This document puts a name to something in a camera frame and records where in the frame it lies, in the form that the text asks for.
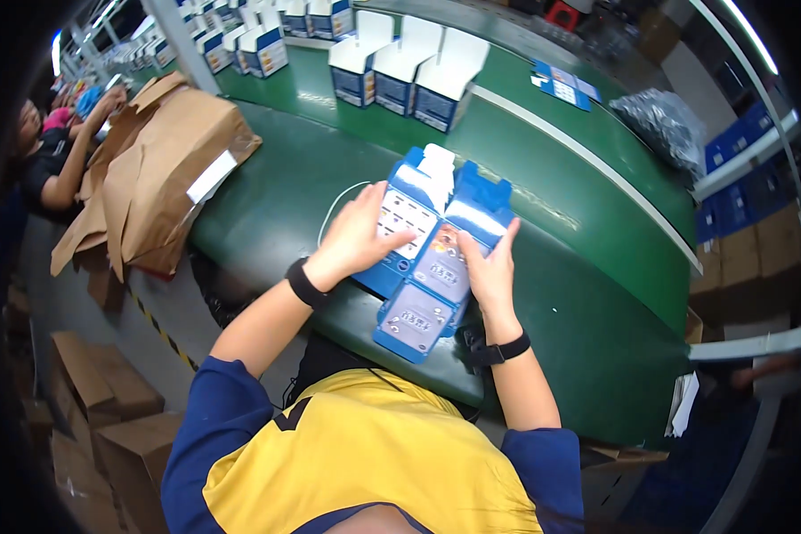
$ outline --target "pink clothing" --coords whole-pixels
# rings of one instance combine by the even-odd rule
[[[68,120],[72,118],[72,111],[68,108],[57,108],[48,115],[42,124],[42,132],[47,132],[51,128],[65,128]]]

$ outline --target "white cable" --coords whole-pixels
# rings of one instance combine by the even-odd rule
[[[344,195],[347,195],[351,190],[359,187],[364,186],[365,184],[370,184],[371,182],[360,182],[358,184],[354,184],[351,187],[347,187],[344,189],[338,197],[332,201],[332,205],[330,206],[330,210],[326,212],[326,216],[324,217],[324,223],[320,225],[320,231],[318,232],[318,248],[320,248],[320,241],[324,238],[324,229],[326,228],[326,223],[330,220],[330,215],[332,215],[332,210],[336,208],[336,204]]]

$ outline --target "red stool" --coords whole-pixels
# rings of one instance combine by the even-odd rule
[[[577,9],[557,0],[555,5],[549,9],[549,14],[546,15],[546,22],[551,22],[564,28],[567,32],[572,32],[578,24],[578,16]]]

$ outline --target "person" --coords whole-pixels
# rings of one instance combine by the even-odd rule
[[[82,125],[42,132],[42,115],[32,101],[22,107],[13,172],[27,210],[53,222],[69,225],[83,209],[75,195],[80,190],[93,137],[110,113],[127,100],[123,86],[105,95]]]
[[[171,532],[553,532],[583,518],[578,439],[529,346],[492,365],[501,450],[448,399],[383,369],[336,372],[273,416],[259,379],[312,313],[302,284],[328,293],[415,238],[375,235],[385,189],[342,208],[301,271],[244,309],[203,361],[161,484]],[[518,230],[513,219],[486,259],[459,234],[487,345],[527,339],[513,310]]]

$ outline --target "black wristband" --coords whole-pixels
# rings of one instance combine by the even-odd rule
[[[515,358],[529,348],[531,339],[523,328],[522,335],[508,344],[487,345],[479,350],[472,350],[469,353],[468,363],[473,368],[492,366]]]
[[[303,272],[302,266],[306,263],[306,260],[308,260],[307,257],[300,258],[292,263],[291,266],[288,267],[288,272],[285,273],[285,278],[288,279],[288,283],[291,284],[291,289],[294,291],[294,294],[297,295],[297,298],[311,306],[311,309],[318,312],[329,303],[330,294],[323,293],[321,290],[314,287],[308,279],[308,276],[306,276],[306,273]]]

